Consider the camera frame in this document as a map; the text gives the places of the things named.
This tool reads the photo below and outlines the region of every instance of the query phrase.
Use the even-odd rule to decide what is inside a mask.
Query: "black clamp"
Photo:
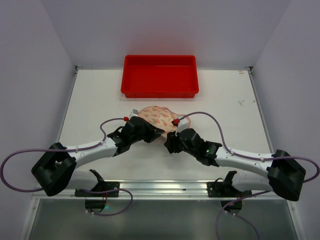
[[[98,183],[90,190],[92,192],[105,192],[113,189],[119,189],[120,188],[120,182],[118,181],[104,181],[102,176],[93,169],[90,169],[90,172],[92,172],[96,179],[98,180]],[[75,197],[84,197],[84,198],[90,198],[90,197],[105,197],[106,194],[93,194],[88,192],[83,192],[79,189],[75,190],[74,193]],[[107,194],[108,198],[117,198],[119,196],[119,191],[110,192]]]
[[[232,179],[237,171],[229,171],[224,181],[210,181],[206,184],[206,190],[209,198],[240,198],[249,196],[252,194],[251,191],[238,191],[232,186]]]
[[[222,145],[217,142],[204,141],[193,128],[187,128],[179,133],[169,132],[164,146],[169,153],[184,151],[194,156],[206,166],[216,166],[217,151]]]
[[[164,130],[151,125],[143,118],[133,116],[126,122],[124,127],[119,127],[108,134],[107,137],[115,142],[117,146],[115,156],[117,156],[128,151],[132,144],[141,140],[151,143],[163,133],[165,133]]]

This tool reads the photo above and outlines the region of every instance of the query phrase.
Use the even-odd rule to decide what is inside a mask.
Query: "gray floor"
[[[109,200],[104,212],[116,212],[125,200]],[[221,209],[216,200],[136,200],[120,215],[85,214],[84,200],[43,199],[30,240],[216,240],[215,219]],[[240,214],[258,229],[262,240],[296,240],[285,200],[247,200]],[[256,240],[246,222],[222,215],[222,240]]]

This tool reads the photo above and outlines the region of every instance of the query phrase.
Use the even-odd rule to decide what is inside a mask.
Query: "white table surface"
[[[81,145],[102,138],[101,122],[128,116],[132,109],[167,107],[175,113],[204,111],[220,122],[226,143],[238,150],[269,153],[267,137],[247,71],[198,70],[199,93],[192,99],[130,99],[121,93],[122,70],[79,70],[63,124],[60,142]],[[191,116],[191,127],[204,139],[221,143],[217,126],[205,115]],[[104,127],[113,132],[125,122]],[[83,165],[109,180],[215,180],[229,167],[204,166],[185,152],[169,154],[164,138],[138,142],[111,158]]]

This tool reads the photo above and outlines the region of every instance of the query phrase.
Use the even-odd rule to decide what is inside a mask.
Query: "red tray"
[[[127,55],[121,92],[126,98],[194,98],[199,92],[191,55]]]

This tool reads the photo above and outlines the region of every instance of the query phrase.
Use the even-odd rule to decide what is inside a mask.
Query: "white robotic arm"
[[[286,152],[278,150],[275,154],[260,154],[231,149],[230,153],[220,143],[204,141],[195,130],[186,128],[186,124],[188,124],[186,121],[181,121],[175,132],[167,134],[164,145],[171,154],[184,151],[206,166],[232,167],[248,171],[248,173],[229,172],[219,186],[219,191],[237,195],[247,190],[264,190],[274,191],[291,201],[299,199],[306,174],[303,167],[293,159],[264,161],[273,157],[289,156]],[[31,172],[48,196],[56,195],[63,189],[97,189],[95,187],[99,184],[99,179],[102,179],[101,176],[94,170],[88,172],[76,170],[78,167],[101,158],[115,157],[128,151],[132,144],[141,140],[151,143],[163,133],[162,129],[151,125],[136,114],[131,114],[130,120],[122,130],[118,128],[108,134],[104,141],[97,140],[79,146],[53,144],[51,149],[75,149],[75,151],[46,152]],[[245,159],[233,153],[260,160]]]

